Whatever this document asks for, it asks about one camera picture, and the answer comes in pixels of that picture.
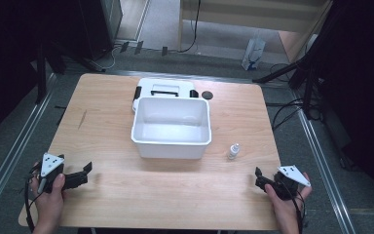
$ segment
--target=finger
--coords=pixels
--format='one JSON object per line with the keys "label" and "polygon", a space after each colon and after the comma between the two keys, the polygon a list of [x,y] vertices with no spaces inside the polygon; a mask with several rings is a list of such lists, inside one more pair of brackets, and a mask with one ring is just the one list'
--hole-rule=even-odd
{"label": "finger", "polygon": [[53,183],[52,193],[59,193],[60,194],[64,184],[65,184],[65,175],[64,174],[57,175],[56,179],[54,180],[54,183]]}
{"label": "finger", "polygon": [[272,185],[270,185],[270,184],[266,184],[266,185],[265,185],[265,190],[266,190],[267,195],[268,195],[269,198],[270,198],[270,201],[273,203],[273,205],[276,205],[276,204],[278,203],[278,201],[281,200],[281,199],[278,197],[278,194],[276,194],[276,191],[275,191],[275,189],[272,187]]}
{"label": "finger", "polygon": [[31,179],[30,187],[31,187],[31,190],[32,190],[34,196],[36,197],[36,196],[38,196],[38,186],[39,186],[38,178],[35,176],[35,173],[37,173],[37,170],[35,170],[33,173],[34,173],[34,175]]}
{"label": "finger", "polygon": [[68,198],[68,194],[65,191],[62,191],[61,195],[62,195],[62,200],[65,200]]}
{"label": "finger", "polygon": [[[310,181],[310,180],[309,180],[309,176],[308,176],[308,174],[303,173],[303,176],[305,176],[305,178],[306,178],[308,181]],[[303,199],[303,200],[306,200],[306,198],[309,197],[309,195],[311,194],[312,191],[313,191],[312,185],[309,186],[309,187],[308,187],[308,186],[305,186],[305,187],[302,189],[302,191],[300,191],[300,196],[302,196],[302,199]]]}

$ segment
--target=white device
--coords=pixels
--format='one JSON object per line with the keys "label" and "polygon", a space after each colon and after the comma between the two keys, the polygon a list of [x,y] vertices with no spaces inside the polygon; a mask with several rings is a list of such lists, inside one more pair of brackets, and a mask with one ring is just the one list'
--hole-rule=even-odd
{"label": "white device", "polygon": [[310,187],[311,183],[299,172],[296,166],[278,167],[279,171],[286,177]]}
{"label": "white device", "polygon": [[59,165],[63,164],[64,159],[55,155],[45,153],[42,158],[41,177],[47,176],[55,170]]}
{"label": "white device", "polygon": [[190,92],[194,91],[194,84],[188,81],[170,80],[164,78],[142,78],[139,80],[132,103],[135,112],[138,107],[139,98],[190,98]]}

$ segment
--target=black handle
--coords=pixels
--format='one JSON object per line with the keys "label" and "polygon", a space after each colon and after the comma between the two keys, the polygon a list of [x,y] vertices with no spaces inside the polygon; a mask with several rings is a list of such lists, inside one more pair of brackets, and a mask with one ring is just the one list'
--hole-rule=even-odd
{"label": "black handle", "polygon": [[175,95],[176,97],[178,97],[178,93],[177,92],[151,91],[151,95],[153,96],[154,94]]}
{"label": "black handle", "polygon": [[198,98],[199,97],[199,93],[195,90],[191,90],[190,91],[190,98]]}
{"label": "black handle", "polygon": [[142,89],[141,86],[137,86],[137,87],[135,88],[135,93],[134,93],[134,99],[133,99],[133,100],[139,98],[139,96],[141,95],[141,89]]}

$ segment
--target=wrist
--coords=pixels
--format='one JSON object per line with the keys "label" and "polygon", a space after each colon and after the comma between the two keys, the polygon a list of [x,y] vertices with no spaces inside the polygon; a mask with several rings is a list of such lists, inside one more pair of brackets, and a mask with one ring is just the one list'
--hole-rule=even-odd
{"label": "wrist", "polygon": [[38,223],[35,226],[35,229],[33,230],[34,234],[52,234],[55,233],[58,228],[57,223],[52,222],[40,222],[38,220]]}
{"label": "wrist", "polygon": [[282,234],[299,234],[299,226],[297,225],[296,221],[283,223],[280,226],[280,232]]}

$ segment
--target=white container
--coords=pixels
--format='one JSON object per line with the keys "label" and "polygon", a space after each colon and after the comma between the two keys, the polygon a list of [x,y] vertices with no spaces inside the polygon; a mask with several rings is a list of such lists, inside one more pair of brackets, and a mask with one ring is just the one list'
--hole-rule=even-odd
{"label": "white container", "polygon": [[200,159],[211,142],[208,102],[190,97],[141,97],[131,139],[144,158]]}
{"label": "white container", "polygon": [[141,78],[137,88],[140,91],[139,96],[134,97],[132,103],[132,110],[134,112],[138,107],[139,98],[190,98],[190,91],[195,90],[194,84],[190,81],[169,80],[165,78]]}

